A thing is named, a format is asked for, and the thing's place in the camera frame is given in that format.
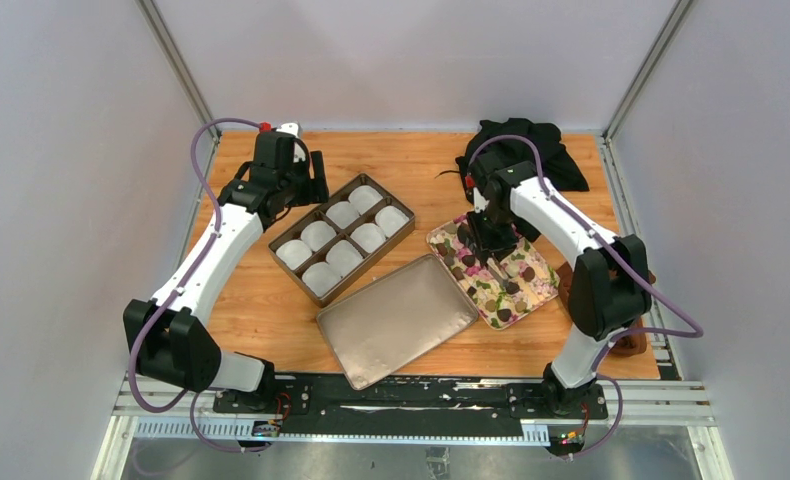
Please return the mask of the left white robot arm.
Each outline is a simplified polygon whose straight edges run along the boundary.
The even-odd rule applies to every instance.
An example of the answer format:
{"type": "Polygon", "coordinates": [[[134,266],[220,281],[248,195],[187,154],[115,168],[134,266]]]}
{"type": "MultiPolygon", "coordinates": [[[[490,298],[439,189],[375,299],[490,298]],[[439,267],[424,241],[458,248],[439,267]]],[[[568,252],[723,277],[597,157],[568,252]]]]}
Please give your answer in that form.
{"type": "Polygon", "coordinates": [[[297,123],[261,129],[254,154],[212,195],[213,214],[193,250],[148,300],[123,312],[130,350],[128,381],[142,375],[181,388],[233,390],[254,413],[277,400],[274,365],[221,349],[207,330],[211,312],[242,256],[291,209],[329,197],[319,151],[297,123]]]}

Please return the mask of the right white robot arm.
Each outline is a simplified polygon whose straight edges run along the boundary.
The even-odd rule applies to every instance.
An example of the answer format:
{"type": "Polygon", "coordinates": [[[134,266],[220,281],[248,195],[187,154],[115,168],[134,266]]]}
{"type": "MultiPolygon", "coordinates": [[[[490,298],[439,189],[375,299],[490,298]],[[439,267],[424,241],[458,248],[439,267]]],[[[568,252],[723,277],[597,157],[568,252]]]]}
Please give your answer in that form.
{"type": "Polygon", "coordinates": [[[570,265],[572,327],[561,352],[545,367],[541,392],[548,413],[567,417],[593,387],[606,354],[651,307],[645,245],[590,220],[539,167],[475,163],[465,184],[473,191],[470,247],[481,262],[509,257],[518,242],[514,230],[521,227],[547,239],[570,265]]]}

